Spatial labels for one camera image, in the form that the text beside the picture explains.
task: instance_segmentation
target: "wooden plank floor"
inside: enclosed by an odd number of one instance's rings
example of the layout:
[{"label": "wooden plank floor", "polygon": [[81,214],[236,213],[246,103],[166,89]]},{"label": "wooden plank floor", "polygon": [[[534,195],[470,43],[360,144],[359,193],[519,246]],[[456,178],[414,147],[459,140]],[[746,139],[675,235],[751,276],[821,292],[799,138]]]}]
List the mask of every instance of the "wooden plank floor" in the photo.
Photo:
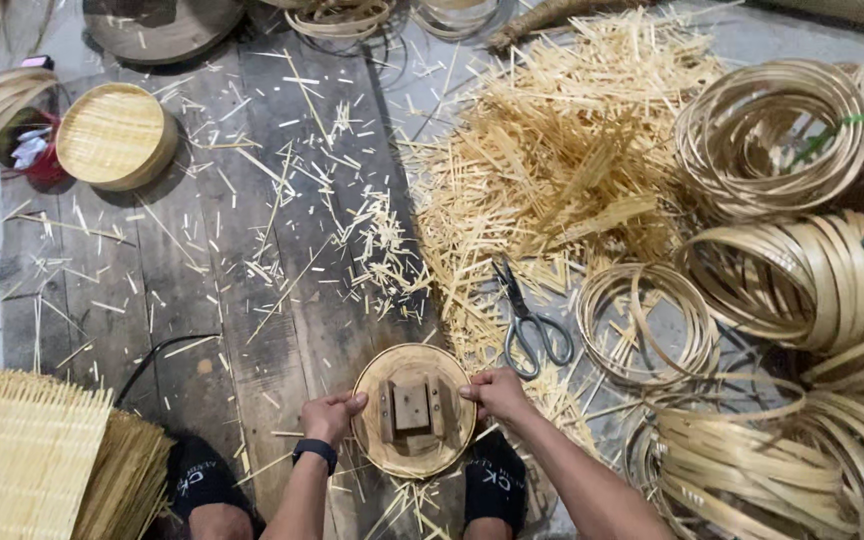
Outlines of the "wooden plank floor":
[{"label": "wooden plank floor", "polygon": [[[315,113],[299,85],[283,80],[295,77],[318,81],[307,84]],[[6,365],[38,363],[45,373],[117,391],[162,341],[219,335],[163,350],[124,408],[199,433],[244,477],[243,457],[256,471],[291,452],[296,438],[273,432],[300,430],[303,401],[352,388],[377,353],[422,341],[437,325],[425,291],[396,296],[382,315],[378,287],[351,286],[384,256],[367,256],[358,231],[368,223],[354,224],[353,214],[378,200],[371,192],[388,197],[402,238],[415,237],[369,71],[362,57],[313,50],[289,32],[227,42],[194,66],[150,74],[111,69],[66,88],[74,100],[109,81],[150,92],[175,85],[156,95],[180,126],[174,163],[134,193],[73,181],[3,184],[6,212],[30,200],[20,214],[125,236],[117,242],[26,219],[4,223]],[[343,108],[356,121],[351,129],[334,126]],[[326,141],[323,130],[334,138]],[[255,145],[208,148],[240,136]],[[403,247],[409,253],[400,257],[422,268],[415,241]],[[433,335],[433,343],[440,340],[440,332]],[[356,470],[333,480],[326,536],[361,538],[396,486],[354,444],[340,456],[340,470]],[[290,471],[285,460],[246,484],[266,519]],[[463,488],[461,477],[444,480],[439,491],[449,496],[435,500],[440,509],[427,505],[426,515],[458,532],[462,498],[453,495]],[[397,520],[388,534],[418,536],[416,520]]]}]

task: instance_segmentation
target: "hand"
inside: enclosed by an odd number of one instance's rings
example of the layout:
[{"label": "hand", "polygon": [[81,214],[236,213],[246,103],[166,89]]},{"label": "hand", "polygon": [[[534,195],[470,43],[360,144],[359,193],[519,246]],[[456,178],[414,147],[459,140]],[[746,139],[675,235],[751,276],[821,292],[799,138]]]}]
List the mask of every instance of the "hand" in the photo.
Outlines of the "hand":
[{"label": "hand", "polygon": [[474,375],[471,382],[459,388],[459,395],[479,404],[479,420],[492,415],[511,425],[536,412],[511,367],[484,371]]},{"label": "hand", "polygon": [[353,396],[352,390],[306,401],[298,417],[305,438],[325,441],[333,449],[338,448],[349,432],[349,419],[362,412],[368,402],[368,394],[359,392]]}]

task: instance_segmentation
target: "round wooden lid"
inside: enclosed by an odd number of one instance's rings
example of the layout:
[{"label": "round wooden lid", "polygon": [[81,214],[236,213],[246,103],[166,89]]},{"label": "round wooden lid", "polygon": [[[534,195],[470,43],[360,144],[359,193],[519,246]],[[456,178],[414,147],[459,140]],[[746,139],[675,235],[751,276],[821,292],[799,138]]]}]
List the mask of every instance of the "round wooden lid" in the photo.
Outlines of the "round wooden lid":
[{"label": "round wooden lid", "polygon": [[[438,377],[443,388],[445,416],[458,418],[454,426],[446,421],[444,439],[432,433],[382,442],[379,386],[392,381],[396,387],[422,384]],[[448,468],[469,446],[475,428],[475,403],[459,396],[459,387],[469,384],[469,375],[445,350],[421,343],[406,343],[384,350],[369,362],[355,382],[355,392],[366,392],[368,404],[352,419],[352,434],[359,448],[386,473],[402,478],[427,478]]]},{"label": "round wooden lid", "polygon": [[137,188],[172,159],[175,121],[155,96],[125,82],[82,94],[62,118],[55,141],[58,162],[97,188]]}]

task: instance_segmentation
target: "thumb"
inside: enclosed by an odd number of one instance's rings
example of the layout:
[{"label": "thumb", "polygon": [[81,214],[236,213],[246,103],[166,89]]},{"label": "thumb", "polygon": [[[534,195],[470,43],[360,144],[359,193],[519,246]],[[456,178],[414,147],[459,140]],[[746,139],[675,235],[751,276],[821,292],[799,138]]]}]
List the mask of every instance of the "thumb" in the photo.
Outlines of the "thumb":
[{"label": "thumb", "polygon": [[345,403],[343,403],[345,407],[345,412],[348,416],[355,416],[356,414],[362,412],[366,408],[366,404],[369,402],[369,394],[365,392],[359,392],[355,394],[351,398],[349,398]]},{"label": "thumb", "polygon": [[482,396],[478,384],[466,384],[459,388],[459,395],[471,402],[481,402]]}]

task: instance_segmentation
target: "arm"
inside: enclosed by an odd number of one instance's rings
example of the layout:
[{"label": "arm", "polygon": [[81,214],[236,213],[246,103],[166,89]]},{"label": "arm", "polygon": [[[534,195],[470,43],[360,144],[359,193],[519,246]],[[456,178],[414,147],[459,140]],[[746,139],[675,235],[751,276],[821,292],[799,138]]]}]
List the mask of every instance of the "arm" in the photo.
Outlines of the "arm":
[{"label": "arm", "polygon": [[539,414],[511,368],[476,374],[471,382],[459,393],[480,405],[480,418],[494,416],[528,445],[579,534],[636,540],[672,538],[659,514],[638,491]]},{"label": "arm", "polygon": [[[352,392],[306,401],[302,405],[302,432],[307,439],[327,442],[332,448],[349,431],[349,419],[369,401],[365,392]],[[317,453],[306,451],[295,462],[285,496],[260,540],[322,538],[326,521],[326,482],[329,464]]]}]

